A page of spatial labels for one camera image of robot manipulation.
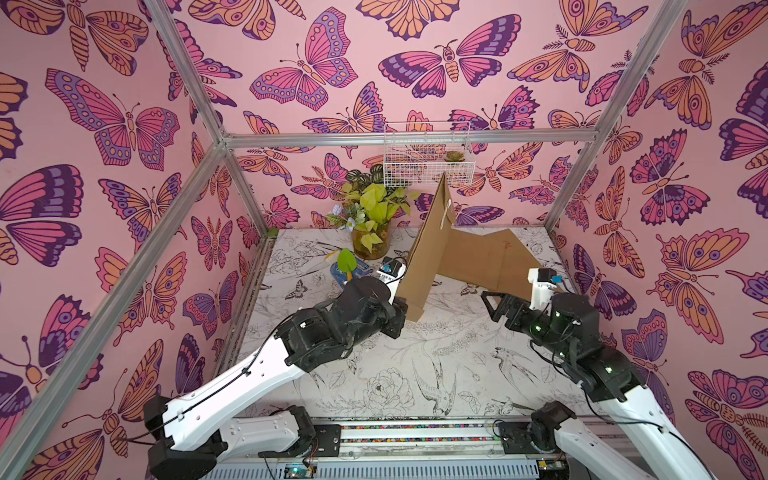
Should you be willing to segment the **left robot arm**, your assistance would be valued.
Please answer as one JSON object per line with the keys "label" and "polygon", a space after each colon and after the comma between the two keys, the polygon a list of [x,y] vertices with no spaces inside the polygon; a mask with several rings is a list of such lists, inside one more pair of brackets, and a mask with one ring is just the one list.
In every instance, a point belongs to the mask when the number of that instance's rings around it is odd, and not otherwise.
{"label": "left robot arm", "polygon": [[240,414],[276,388],[347,358],[377,333],[398,338],[408,311],[396,294],[399,283],[386,274],[354,278],[337,297],[289,315],[254,353],[205,385],[147,401],[149,473],[200,479],[226,460],[292,458],[314,448],[316,430],[303,407],[259,418]]}

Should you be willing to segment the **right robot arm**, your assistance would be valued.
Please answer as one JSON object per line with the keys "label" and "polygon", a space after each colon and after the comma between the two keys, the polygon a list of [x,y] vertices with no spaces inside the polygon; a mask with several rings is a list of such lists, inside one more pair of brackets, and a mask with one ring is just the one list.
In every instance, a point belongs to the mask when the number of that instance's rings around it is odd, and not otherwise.
{"label": "right robot arm", "polygon": [[585,395],[596,417],[619,427],[648,465],[643,470],[552,401],[531,415],[532,443],[559,450],[600,479],[710,479],[712,473],[658,404],[630,360],[599,338],[599,313],[584,296],[536,293],[531,300],[481,295],[491,320],[546,349],[549,363]]}

